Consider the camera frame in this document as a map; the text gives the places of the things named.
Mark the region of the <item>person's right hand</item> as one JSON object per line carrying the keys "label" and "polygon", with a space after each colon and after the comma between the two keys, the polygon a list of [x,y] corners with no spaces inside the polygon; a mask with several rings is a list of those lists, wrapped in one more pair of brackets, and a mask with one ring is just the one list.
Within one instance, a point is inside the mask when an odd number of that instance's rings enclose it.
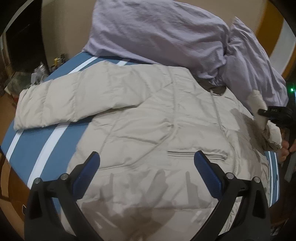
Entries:
{"label": "person's right hand", "polygon": [[278,153],[278,162],[281,164],[283,163],[290,153],[295,152],[296,144],[295,141],[293,142],[292,146],[289,147],[289,143],[286,140],[283,140],[281,143],[282,147]]}

